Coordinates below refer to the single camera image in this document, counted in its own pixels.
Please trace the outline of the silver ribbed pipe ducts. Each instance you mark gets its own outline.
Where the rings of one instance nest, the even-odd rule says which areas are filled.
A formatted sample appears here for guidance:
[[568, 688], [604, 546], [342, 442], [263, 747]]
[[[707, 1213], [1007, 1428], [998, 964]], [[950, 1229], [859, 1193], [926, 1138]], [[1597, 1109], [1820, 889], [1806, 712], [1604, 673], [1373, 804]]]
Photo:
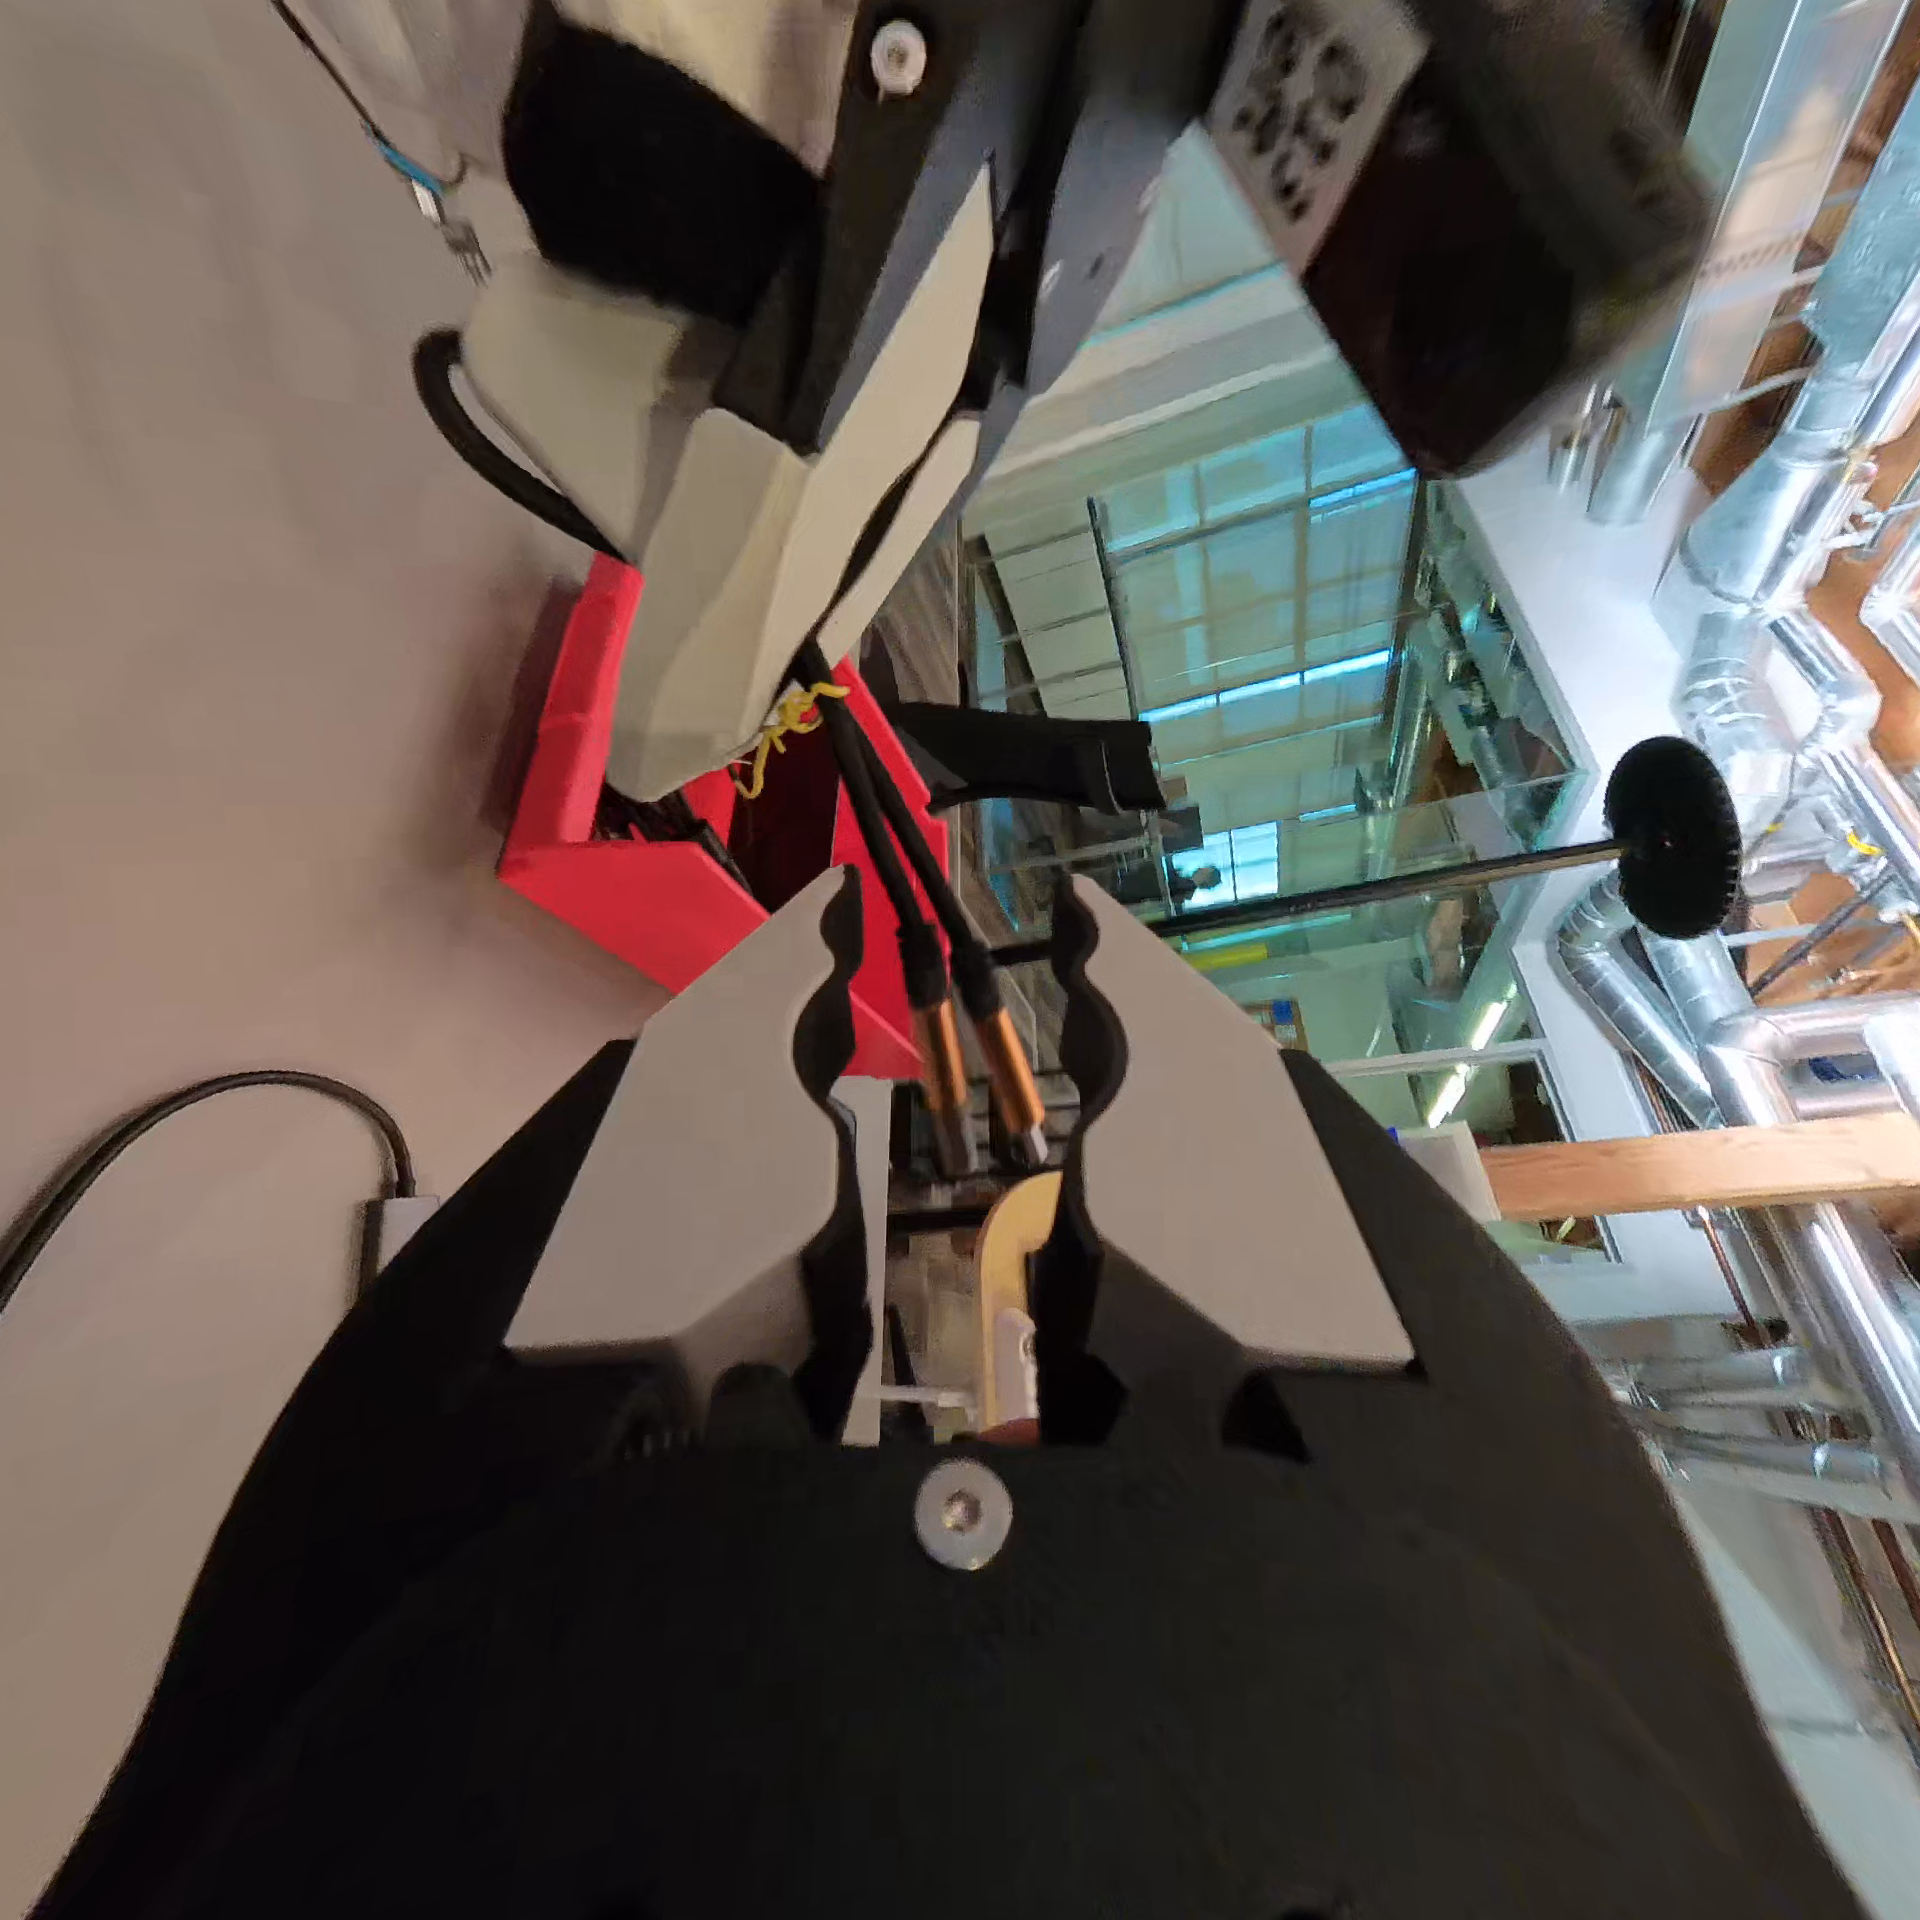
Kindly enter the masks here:
[[[1714, 403], [1759, 347], [1763, 322], [1818, 226], [1818, 208], [1909, 5], [1724, 5], [1694, 96], [1686, 152], [1710, 187], [1710, 249], [1656, 368], [1627, 379], [1642, 410], [1591, 495], [1627, 523], [1654, 500]], [[1733, 882], [1773, 827], [1811, 827], [1836, 855], [1856, 833], [1867, 864], [1915, 905], [1915, 797], [1870, 746], [1882, 698], [1807, 612], [1875, 451], [1915, 400], [1915, 108], [1896, 117], [1798, 312], [1814, 352], [1771, 440], [1691, 520], [1652, 607], [1677, 645], [1682, 741], [1722, 779], [1734, 821]], [[1726, 905], [1686, 940], [1624, 904], [1624, 858], [1558, 929], [1560, 957], [1611, 1036], [1691, 1115], [1784, 1145], [1798, 1122], [1789, 1068], [1867, 1057], [1895, 1109], [1896, 1063], [1876, 1041], [1915, 1039], [1910, 996], [1770, 1010], [1718, 935]], [[1909, 1282], [1847, 1201], [1765, 1195], [1783, 1213], [1792, 1297], [1814, 1355], [1840, 1370], [1879, 1461], [1882, 1501], [1915, 1511], [1917, 1348]]]

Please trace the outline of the black metal pole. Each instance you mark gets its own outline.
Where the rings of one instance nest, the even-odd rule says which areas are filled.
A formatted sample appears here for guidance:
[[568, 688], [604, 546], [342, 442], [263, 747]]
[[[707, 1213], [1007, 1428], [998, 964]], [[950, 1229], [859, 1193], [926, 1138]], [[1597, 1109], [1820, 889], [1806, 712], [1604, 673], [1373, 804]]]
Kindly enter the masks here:
[[1741, 884], [1743, 839], [1733, 793], [1699, 746], [1679, 736], [1651, 736], [1630, 747], [1603, 792], [1603, 821], [1604, 834], [1586, 844], [1188, 909], [1148, 921], [1144, 930], [1173, 945], [1597, 867], [1614, 871], [1627, 917], [1659, 937], [1695, 940], [1724, 924]]

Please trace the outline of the person's left hand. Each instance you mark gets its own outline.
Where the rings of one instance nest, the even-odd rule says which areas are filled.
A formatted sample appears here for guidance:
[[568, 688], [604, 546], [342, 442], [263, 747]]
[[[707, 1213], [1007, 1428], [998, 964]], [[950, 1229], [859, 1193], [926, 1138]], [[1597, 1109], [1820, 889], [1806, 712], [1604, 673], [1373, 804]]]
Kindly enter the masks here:
[[812, 175], [831, 155], [859, 2], [557, 2], [574, 25], [676, 67]]

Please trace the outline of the white adjustable stand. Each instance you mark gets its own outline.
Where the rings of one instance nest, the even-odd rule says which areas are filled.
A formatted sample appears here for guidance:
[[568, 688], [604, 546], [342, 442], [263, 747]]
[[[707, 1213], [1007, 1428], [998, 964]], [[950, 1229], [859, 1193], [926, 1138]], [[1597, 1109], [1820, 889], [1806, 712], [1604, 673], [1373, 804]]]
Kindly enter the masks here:
[[975, 1235], [1022, 1173], [984, 1164], [947, 1180], [920, 1152], [916, 1089], [848, 1076], [836, 1089], [854, 1128], [854, 1191], [871, 1312], [871, 1353], [843, 1441], [956, 1439], [975, 1424]]

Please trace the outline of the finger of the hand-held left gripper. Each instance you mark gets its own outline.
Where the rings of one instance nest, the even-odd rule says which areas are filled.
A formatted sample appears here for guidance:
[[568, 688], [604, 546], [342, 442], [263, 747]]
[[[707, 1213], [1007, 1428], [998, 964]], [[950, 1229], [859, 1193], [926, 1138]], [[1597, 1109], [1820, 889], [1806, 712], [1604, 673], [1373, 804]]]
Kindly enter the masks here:
[[879, 500], [818, 624], [820, 650], [853, 650], [861, 641], [924, 543], [965, 496], [979, 442], [980, 415], [952, 415]]
[[750, 746], [872, 509], [966, 415], [958, 396], [992, 255], [992, 171], [980, 168], [818, 453], [719, 405], [694, 419], [640, 557], [605, 768], [616, 793], [661, 801]]

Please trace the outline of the yellow twist tie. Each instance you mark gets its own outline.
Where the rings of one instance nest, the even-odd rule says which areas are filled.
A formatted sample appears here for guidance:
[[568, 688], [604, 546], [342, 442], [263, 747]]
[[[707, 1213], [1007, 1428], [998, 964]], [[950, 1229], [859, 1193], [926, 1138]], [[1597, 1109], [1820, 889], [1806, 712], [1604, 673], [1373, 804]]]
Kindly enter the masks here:
[[742, 803], [754, 803], [766, 785], [767, 767], [774, 756], [787, 754], [791, 736], [807, 736], [824, 725], [830, 705], [848, 698], [848, 685], [835, 680], [808, 682], [783, 688], [778, 705], [767, 712], [758, 732], [744, 751], [741, 751], [727, 767], [731, 786]]

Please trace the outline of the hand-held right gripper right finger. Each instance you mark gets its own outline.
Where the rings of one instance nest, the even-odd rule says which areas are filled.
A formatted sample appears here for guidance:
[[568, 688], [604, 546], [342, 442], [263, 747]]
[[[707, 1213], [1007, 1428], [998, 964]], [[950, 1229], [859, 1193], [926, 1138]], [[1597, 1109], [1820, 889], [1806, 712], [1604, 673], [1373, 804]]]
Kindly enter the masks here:
[[1252, 1381], [1413, 1368], [1290, 1055], [1091, 881], [1055, 893], [1047, 960], [1076, 1120], [1043, 1241], [1043, 1443], [1220, 1436]]

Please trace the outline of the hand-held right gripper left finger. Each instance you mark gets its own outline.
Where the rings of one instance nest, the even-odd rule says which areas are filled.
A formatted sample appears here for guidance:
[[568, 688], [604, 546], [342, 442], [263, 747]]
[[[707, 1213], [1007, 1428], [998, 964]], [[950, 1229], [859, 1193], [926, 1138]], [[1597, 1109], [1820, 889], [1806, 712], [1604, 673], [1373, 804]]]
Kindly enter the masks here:
[[522, 1295], [527, 1360], [669, 1364], [707, 1410], [739, 1364], [778, 1370], [843, 1441], [871, 1353], [854, 1128], [859, 876], [788, 898], [640, 1031]]

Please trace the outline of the red storage bin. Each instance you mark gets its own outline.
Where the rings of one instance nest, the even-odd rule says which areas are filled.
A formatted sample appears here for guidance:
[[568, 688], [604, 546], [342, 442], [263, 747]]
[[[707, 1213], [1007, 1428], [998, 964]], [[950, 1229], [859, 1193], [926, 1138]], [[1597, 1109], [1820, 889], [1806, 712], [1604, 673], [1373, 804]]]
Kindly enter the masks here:
[[863, 957], [848, 991], [850, 1069], [882, 1082], [920, 1076], [920, 1020], [904, 991], [895, 912], [823, 730], [787, 739], [754, 801], [736, 793], [731, 772], [683, 786], [678, 795], [707, 834], [664, 842], [615, 821], [604, 772], [638, 607], [638, 569], [594, 557], [536, 708], [495, 869], [503, 884], [663, 991], [683, 992], [788, 898], [850, 867], [863, 912]]

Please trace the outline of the wooden ceiling beam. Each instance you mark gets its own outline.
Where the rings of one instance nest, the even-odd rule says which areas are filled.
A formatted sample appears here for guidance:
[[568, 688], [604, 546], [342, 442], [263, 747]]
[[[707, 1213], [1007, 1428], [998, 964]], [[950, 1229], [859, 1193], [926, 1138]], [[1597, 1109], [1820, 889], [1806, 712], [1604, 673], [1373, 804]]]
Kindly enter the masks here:
[[1718, 1128], [1482, 1152], [1514, 1220], [1685, 1210], [1775, 1210], [1884, 1197], [1917, 1186], [1917, 1125], [1903, 1114]]

